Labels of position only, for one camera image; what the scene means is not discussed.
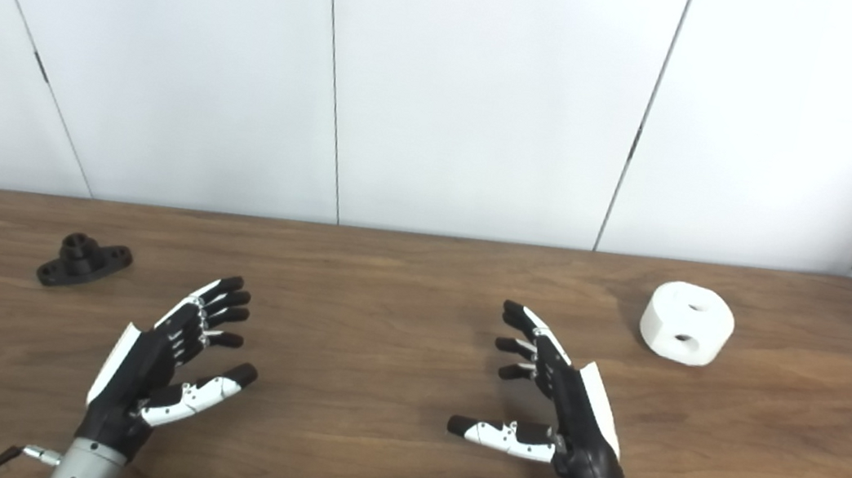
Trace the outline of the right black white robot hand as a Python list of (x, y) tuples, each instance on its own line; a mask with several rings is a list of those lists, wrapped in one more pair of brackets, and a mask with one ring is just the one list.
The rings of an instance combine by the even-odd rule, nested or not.
[(515, 458), (544, 462), (560, 478), (625, 478), (614, 415), (596, 363), (575, 367), (557, 336), (533, 310), (505, 299), (502, 319), (522, 339), (497, 338), (495, 348), (521, 357), (500, 367), (502, 380), (533, 383), (556, 415), (555, 425), (452, 415), (446, 430)]

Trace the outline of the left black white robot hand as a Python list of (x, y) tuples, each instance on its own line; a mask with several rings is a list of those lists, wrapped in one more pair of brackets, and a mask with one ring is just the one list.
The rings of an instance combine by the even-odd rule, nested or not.
[(224, 402), (258, 378), (251, 363), (193, 382), (176, 371), (215, 347), (239, 348), (240, 335), (220, 325), (245, 321), (251, 299), (241, 277), (223, 277), (187, 294), (150, 328), (129, 323), (87, 391), (74, 436), (132, 460), (153, 429)]

